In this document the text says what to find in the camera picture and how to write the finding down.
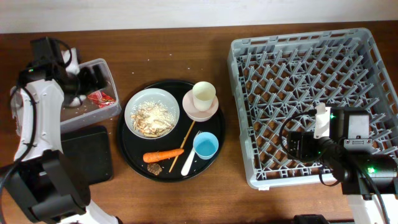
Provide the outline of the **blue cup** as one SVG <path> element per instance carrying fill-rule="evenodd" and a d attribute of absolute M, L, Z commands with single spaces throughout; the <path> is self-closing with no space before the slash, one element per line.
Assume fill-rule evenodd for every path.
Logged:
<path fill-rule="evenodd" d="M 202 132 L 194 138 L 193 148 L 200 159 L 211 159 L 218 151 L 218 138 L 210 132 Z"/>

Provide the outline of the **red snack wrapper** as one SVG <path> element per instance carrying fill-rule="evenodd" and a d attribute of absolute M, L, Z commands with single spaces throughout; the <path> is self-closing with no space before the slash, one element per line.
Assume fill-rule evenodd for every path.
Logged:
<path fill-rule="evenodd" d="M 103 91 L 94 91 L 87 96 L 87 98 L 92 101 L 99 108 L 104 108 L 109 105 L 112 105 L 116 102 L 116 100 Z"/>

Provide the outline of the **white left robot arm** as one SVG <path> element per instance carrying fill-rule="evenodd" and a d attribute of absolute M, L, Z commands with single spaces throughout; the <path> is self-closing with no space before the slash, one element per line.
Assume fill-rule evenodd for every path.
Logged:
<path fill-rule="evenodd" d="M 21 137 L 14 162 L 1 168 L 6 189 L 32 222 L 120 223 L 91 199 L 84 175 L 62 150 L 60 113 L 63 106 L 106 86 L 103 74 L 69 72 L 79 58 L 64 58 L 63 42 L 51 37 L 32 40 L 34 59 L 20 71 L 10 99 Z"/>

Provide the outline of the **white tissue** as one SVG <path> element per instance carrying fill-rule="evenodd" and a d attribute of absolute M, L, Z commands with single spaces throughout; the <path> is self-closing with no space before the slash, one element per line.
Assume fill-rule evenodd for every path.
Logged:
<path fill-rule="evenodd" d="M 86 95 L 73 96 L 67 106 L 70 108 L 78 108 L 84 103 L 85 100 Z"/>

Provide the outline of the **cream cup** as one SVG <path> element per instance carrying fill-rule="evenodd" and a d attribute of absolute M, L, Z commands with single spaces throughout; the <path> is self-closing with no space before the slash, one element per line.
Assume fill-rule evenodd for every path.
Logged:
<path fill-rule="evenodd" d="M 210 108 L 216 96 L 216 89 L 210 82 L 198 82 L 192 88 L 193 104 L 199 111 Z"/>

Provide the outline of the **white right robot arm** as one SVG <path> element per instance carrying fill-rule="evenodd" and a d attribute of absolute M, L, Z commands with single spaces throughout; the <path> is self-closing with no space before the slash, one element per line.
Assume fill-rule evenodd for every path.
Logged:
<path fill-rule="evenodd" d="M 319 162 L 340 184 L 355 223 L 397 223 L 397 161 L 374 154 L 370 115 L 362 108 L 319 104 L 302 116 L 315 118 L 313 131 L 289 131 L 281 141 L 289 159 Z"/>

